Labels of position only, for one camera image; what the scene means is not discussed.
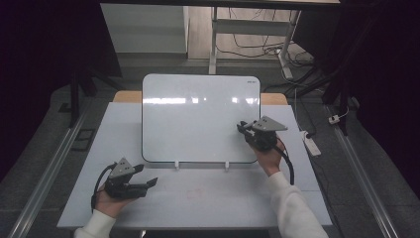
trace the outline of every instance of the white wall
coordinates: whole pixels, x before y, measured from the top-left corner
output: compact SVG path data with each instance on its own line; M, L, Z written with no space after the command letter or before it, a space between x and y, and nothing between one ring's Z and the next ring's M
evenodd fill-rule
M104 3L101 7L117 53L187 52L187 7Z

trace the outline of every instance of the white cable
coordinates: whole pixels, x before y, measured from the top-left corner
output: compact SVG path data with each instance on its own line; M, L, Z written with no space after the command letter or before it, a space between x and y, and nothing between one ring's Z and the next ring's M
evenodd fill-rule
M345 114L339 116L339 118L342 118L342 117L346 116L348 113L349 113L349 106L347 106L347 112Z
M300 127L299 121L297 120L297 106L296 106L296 101L297 101L296 94L297 93L296 93L296 89L297 88L294 88L294 115L296 117L296 123L297 123L297 126L299 127L299 130L303 131L303 129Z

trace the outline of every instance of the white table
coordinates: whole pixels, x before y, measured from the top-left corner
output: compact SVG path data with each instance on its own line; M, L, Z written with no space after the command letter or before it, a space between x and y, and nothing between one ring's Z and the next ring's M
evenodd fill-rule
M321 191L315 179L290 106L263 105L267 115L289 129L279 136L287 146L295 169L295 183L323 225L331 225ZM264 186L266 175L255 163L221 168L157 168L142 159L142 104L110 103L90 153L80 172L57 227L84 226L91 216L90 196L106 166L122 157L145 169L131 183L158 177L148 195L129 204L116 227L125 229L253 229L276 227ZM280 165L288 178L285 162Z

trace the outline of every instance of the floor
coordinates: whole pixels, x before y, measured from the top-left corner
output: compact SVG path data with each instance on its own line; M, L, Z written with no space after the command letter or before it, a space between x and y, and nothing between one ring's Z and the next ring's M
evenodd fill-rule
M189 7L190 25L188 39L188 57L190 59L208 59L211 48L211 8ZM218 19L240 19L255 21L281 21L287 22L289 11L218 8ZM219 34L216 45L221 51L234 52L247 57L218 52L218 59L255 59L254 56L263 55L263 46L279 44L284 37L249 36L249 35ZM275 60L273 55L258 57L258 60Z
M244 13L244 18L253 18L256 12L257 10L251 13ZM235 13L238 17L242 17L239 11L235 10ZM220 15L229 17L228 11L225 13L221 12ZM269 16L272 17L272 13L270 15L267 12L265 18L269 19ZM281 16L283 18L288 17L287 13L278 14L278 16L276 14L275 19ZM190 33L194 31L194 28L196 29L195 31L200 29L192 25L190 27ZM245 52L244 49L237 48L234 45L232 35L223 37L227 37L227 39L230 37L231 40L229 42L229 40L218 38L220 48L225 49L226 47L229 51L238 50L242 54L258 54L258 51L261 51L259 49L253 50L253 52ZM243 42L242 38L237 38L237 40L244 45L263 43L263 38L261 37L256 37L252 42ZM206 74L208 71L206 56L208 52L199 53L192 48L200 44L206 46L209 43L208 40L197 41L197 44L190 43L190 59L120 57L119 61L123 78L115 79L129 89L141 90L142 79L148 73ZM223 59L228 56L219 54L218 57ZM307 66L293 67L292 72L295 78L299 78L308 69L309 67ZM264 60L242 58L241 60L239 58L221 60L218 63L218 74L256 76L262 82L262 91L268 86L286 83L281 77L278 62L275 59L270 59L270 57ZM81 129L94 131L98 129L107 104L112 101L116 93L115 89L99 80L95 80L95 83L98 87L98 94L93 98L81 97L82 103L86 100L92 100L93 105L91 110L87 112L86 120ZM280 87L270 88L268 91L285 92L292 85L290 83L283 84ZM331 217L335 221L335 226L327 227L326 230L330 237L383 237L359 182L349 166L349 160L337 139L335 128L327 121L329 114L325 109L326 105L322 104L320 100L324 89L321 87L319 90L313 91L301 99L297 98L297 100L295 100L293 90L291 90L288 94L288 102L294 109L295 116L302 129L316 132L313 139L322 152L320 157L311 158L311 162L318 182L324 190L324 197ZM65 110L59 110L63 103L69 103L68 86L57 90L52 95L51 108L43 123L13 170L0 183L0 237L6 237L9 234L67 130L70 116ZM337 110L334 105L328 105L328 107L330 110ZM364 168L367 170L378 196L385 205L400 237L420 237L420 226L418 225L420 220L419 199L411 191L391 159L374 138L361 126L356 115L357 107L352 105L347 124L350 134L349 139L358 153ZM70 237L71 234L68 231L57 229L56 223L88 154L87 151L77 149L85 146L88 145L83 144L83 142L72 144L72 150L66 156L64 164L52 185L52 189L28 233L28 237ZM256 232L255 237L267 236L266 233ZM241 236L240 234L241 232L232 233L231 231L230 233L225 232L215 236L237 237ZM167 233L150 232L148 236L167 237L169 235ZM196 237L197 234L170 233L170 236ZM113 230L112 237L139 237L139 232Z

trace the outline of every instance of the metal rod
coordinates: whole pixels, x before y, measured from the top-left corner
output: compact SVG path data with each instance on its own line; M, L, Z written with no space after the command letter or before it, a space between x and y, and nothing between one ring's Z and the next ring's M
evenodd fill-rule
M284 44L280 52L280 56L282 59L285 59L287 49L290 45L291 38L294 33L294 29L296 28L297 19L299 18L300 11L292 11L291 14L293 15L290 20L290 26L287 30L286 38L284 39Z
M67 129L40 181L37 183L37 186L19 215L19 218L16 220L15 225L8 236L9 238L20 238L28 235L31 226L53 185L56 175L67 156L70 146L83 124L84 119L86 118L86 112L88 111L91 102L91 99L86 98L86 105L83 107L79 119L76 121L73 128Z
M211 37L211 49L210 49L210 60L209 60L209 74L216 74L216 37L217 37L217 7L212 9L212 37Z
M331 115L331 111L328 106L325 106L325 109ZM386 211L386 208L384 207L380 197L377 195L377 192L374 189L370 178L368 177L368 173L365 171L358 154L353 148L349 137L344 136L343 132L337 126L334 128L334 130L337 138L339 139L340 145L342 146L346 157L349 160L355 177L365 194L367 203L370 205L370 208L373 211L373 215L377 221L377 224L379 225L380 230L382 231L383 236L386 238L399 237L394 224Z
M74 126L78 117L79 117L79 94L78 94L78 77L80 75L76 75L76 72L73 73L71 77L70 83L70 93L71 93L71 121L70 121L70 128Z

